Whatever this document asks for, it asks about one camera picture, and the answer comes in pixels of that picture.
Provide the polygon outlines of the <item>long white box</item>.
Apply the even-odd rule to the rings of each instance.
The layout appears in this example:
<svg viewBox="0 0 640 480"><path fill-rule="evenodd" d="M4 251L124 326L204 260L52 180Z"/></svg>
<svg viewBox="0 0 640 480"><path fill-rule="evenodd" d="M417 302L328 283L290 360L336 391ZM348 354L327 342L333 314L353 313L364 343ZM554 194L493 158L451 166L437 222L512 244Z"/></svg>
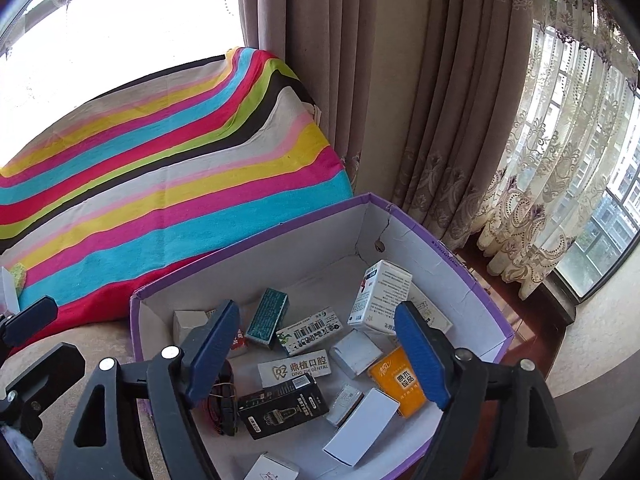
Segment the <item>long white box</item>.
<svg viewBox="0 0 640 480"><path fill-rule="evenodd" d="M0 313L20 313L20 303L17 298L14 277L6 268L1 268L0 275Z"/></svg>

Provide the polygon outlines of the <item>black shaver box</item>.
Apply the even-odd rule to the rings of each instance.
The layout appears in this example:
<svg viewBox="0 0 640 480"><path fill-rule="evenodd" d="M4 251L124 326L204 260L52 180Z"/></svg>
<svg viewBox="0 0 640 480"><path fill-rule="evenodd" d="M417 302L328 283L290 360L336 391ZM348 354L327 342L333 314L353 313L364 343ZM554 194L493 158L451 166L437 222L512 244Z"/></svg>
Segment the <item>black shaver box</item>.
<svg viewBox="0 0 640 480"><path fill-rule="evenodd" d="M329 405L311 374L241 396L238 414L254 440L280 434L329 413Z"/></svg>

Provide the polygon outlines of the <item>red medicine box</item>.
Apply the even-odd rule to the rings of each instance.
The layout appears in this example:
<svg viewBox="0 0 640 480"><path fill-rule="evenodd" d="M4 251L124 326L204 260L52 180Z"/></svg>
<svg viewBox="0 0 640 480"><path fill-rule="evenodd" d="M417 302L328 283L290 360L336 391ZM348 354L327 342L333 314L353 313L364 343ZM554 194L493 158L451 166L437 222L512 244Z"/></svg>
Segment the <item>red medicine box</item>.
<svg viewBox="0 0 640 480"><path fill-rule="evenodd" d="M242 330L238 330L235 334L235 337L232 340L232 344L230 350L227 354L228 359L236 358L237 356L242 356L245 352L247 352L247 343L246 338L242 332Z"/></svg>

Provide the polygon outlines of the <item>white dental box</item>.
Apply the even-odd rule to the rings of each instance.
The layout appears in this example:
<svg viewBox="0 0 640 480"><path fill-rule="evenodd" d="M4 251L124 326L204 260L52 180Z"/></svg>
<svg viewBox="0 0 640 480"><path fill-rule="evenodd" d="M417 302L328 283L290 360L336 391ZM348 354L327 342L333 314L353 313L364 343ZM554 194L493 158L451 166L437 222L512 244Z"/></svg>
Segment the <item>white dental box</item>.
<svg viewBox="0 0 640 480"><path fill-rule="evenodd" d="M332 373L329 356L323 349L292 356L292 358L259 363L257 370L264 388L282 384L305 374L319 378Z"/></svg>

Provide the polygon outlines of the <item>teal small box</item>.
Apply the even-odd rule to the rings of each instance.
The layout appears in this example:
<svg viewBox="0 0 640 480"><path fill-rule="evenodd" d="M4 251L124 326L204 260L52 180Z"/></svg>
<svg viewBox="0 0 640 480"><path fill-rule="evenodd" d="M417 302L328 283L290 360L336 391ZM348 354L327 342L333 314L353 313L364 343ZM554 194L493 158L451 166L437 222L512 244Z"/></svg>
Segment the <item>teal small box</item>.
<svg viewBox="0 0 640 480"><path fill-rule="evenodd" d="M272 349L286 310L288 310L288 294L267 288L245 331L246 339L252 344Z"/></svg>

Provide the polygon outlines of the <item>orange card box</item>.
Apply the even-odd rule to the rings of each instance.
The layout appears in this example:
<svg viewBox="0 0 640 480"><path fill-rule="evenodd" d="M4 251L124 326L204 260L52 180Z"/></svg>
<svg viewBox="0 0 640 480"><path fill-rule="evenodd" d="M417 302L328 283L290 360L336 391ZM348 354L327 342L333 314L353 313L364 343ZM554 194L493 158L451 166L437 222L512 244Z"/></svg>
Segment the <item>orange card box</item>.
<svg viewBox="0 0 640 480"><path fill-rule="evenodd" d="M368 375L381 391L399 404L398 412L403 418L416 414L427 402L408 356L401 347L372 364Z"/></svg>

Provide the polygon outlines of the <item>white green medicine box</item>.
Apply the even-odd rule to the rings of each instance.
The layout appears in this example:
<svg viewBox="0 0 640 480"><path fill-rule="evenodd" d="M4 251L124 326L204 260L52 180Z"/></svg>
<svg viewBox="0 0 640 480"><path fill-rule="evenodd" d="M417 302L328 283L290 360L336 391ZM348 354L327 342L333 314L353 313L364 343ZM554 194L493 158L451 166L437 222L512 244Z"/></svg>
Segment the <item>white green medicine box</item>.
<svg viewBox="0 0 640 480"><path fill-rule="evenodd" d="M278 343L288 356L298 356L316 344L325 341L343 328L340 318L332 309L324 309L277 331Z"/></svg>

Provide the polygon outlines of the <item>white card box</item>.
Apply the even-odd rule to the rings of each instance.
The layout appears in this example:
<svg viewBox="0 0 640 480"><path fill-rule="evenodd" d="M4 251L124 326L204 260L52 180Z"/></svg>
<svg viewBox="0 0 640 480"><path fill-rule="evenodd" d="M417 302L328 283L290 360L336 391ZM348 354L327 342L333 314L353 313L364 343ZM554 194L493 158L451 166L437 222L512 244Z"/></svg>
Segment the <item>white card box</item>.
<svg viewBox="0 0 640 480"><path fill-rule="evenodd" d="M399 403L372 388L334 437L322 448L340 464L355 467L397 413Z"/></svg>

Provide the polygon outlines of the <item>small white grey box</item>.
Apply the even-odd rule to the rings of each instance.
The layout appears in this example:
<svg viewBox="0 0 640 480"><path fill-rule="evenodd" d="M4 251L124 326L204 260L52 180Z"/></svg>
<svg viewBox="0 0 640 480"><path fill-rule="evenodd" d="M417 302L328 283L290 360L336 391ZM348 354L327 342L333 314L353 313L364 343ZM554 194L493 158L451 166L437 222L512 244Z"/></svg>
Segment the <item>small white grey box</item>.
<svg viewBox="0 0 640 480"><path fill-rule="evenodd" d="M334 427L342 426L363 398L363 393L352 385L344 385L332 402L326 420Z"/></svg>

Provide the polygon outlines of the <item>white small square box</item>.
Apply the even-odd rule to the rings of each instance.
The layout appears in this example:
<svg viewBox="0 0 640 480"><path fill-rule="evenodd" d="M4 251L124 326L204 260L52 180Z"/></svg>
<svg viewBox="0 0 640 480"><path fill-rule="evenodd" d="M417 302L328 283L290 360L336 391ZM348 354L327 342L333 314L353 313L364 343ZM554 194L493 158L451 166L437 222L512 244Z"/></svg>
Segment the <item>white small square box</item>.
<svg viewBox="0 0 640 480"><path fill-rule="evenodd" d="M382 355L382 350L359 330L352 330L330 348L330 357L349 379L366 372Z"/></svg>

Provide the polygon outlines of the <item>white box red figure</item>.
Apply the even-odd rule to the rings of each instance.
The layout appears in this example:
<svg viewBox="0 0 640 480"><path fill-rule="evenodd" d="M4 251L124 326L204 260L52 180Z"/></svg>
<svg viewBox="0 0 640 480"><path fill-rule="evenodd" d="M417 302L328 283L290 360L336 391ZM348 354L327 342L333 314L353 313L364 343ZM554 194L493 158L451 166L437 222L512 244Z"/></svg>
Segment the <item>white box red figure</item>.
<svg viewBox="0 0 640 480"><path fill-rule="evenodd" d="M395 310L408 299L411 284L411 273L395 263L378 261L364 272L347 324L394 336Z"/></svg>

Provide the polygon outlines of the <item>green round sponge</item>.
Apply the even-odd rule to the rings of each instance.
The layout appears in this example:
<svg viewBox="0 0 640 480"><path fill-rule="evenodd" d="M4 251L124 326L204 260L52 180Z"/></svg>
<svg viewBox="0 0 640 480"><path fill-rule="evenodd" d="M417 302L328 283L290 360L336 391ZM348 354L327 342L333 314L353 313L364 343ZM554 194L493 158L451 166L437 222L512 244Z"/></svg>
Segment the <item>green round sponge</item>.
<svg viewBox="0 0 640 480"><path fill-rule="evenodd" d="M26 268L21 263L15 263L9 272L11 273L14 281L16 296L19 297L21 296L26 283Z"/></svg>

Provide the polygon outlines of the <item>white box red triangle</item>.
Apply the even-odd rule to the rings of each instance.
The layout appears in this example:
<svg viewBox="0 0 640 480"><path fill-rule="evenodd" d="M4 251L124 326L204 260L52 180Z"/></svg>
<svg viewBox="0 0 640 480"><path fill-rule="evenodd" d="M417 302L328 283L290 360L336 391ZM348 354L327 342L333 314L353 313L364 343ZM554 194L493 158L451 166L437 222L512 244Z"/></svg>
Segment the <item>white box red triangle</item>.
<svg viewBox="0 0 640 480"><path fill-rule="evenodd" d="M244 480L296 480L299 468L272 453L259 455Z"/></svg>

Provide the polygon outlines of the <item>purple cardboard storage box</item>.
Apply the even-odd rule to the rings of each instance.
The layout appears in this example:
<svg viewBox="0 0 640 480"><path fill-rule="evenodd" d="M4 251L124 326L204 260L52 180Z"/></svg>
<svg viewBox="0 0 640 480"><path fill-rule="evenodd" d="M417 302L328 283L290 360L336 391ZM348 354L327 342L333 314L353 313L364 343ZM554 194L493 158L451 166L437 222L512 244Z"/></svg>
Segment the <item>purple cardboard storage box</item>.
<svg viewBox="0 0 640 480"><path fill-rule="evenodd" d="M370 194L282 223L138 289L130 300L134 355L145 361L172 343L176 311L233 300L248 324L267 288L288 296L285 325L328 309L347 320L363 275L380 260L407 270L450 319L452 344L487 362L501 360L513 332L487 292L426 229ZM217 434L202 408L193 417L225 479L243 478L267 452L295 465L304 479L395 479L425 454L440 413L427 403L410 417L395 416L352 467L324 452L335 430L323 418L255 440L246 429Z"/></svg>

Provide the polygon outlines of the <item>colourful striped blanket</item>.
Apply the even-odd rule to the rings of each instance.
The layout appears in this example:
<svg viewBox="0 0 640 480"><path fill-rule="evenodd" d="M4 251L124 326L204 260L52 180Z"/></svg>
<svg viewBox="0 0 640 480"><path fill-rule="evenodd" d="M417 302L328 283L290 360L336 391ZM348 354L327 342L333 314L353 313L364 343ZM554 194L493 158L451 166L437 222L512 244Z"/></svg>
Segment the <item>colourful striped blanket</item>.
<svg viewBox="0 0 640 480"><path fill-rule="evenodd" d="M1 170L1 263L53 335L120 320L134 292L352 186L295 73L249 47L82 104Z"/></svg>

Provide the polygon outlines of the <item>sheer lace curtain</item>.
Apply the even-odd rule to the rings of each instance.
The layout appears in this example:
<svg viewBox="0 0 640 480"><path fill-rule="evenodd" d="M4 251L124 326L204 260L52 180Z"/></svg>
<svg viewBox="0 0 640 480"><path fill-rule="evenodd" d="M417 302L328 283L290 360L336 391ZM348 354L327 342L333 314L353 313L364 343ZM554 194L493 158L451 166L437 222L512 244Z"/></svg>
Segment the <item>sheer lace curtain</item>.
<svg viewBox="0 0 640 480"><path fill-rule="evenodd" d="M534 0L525 84L473 229L528 298L576 245L631 125L639 60L604 0Z"/></svg>

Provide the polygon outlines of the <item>beige patterned curtain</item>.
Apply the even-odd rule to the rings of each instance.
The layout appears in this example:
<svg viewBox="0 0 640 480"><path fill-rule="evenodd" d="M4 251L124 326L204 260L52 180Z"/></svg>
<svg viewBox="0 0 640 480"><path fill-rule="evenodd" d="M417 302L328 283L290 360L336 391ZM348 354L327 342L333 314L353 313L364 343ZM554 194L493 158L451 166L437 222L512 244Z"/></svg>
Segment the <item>beige patterned curtain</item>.
<svg viewBox="0 0 640 480"><path fill-rule="evenodd" d="M239 0L288 64L352 187L448 248L480 228L524 86L534 0Z"/></svg>

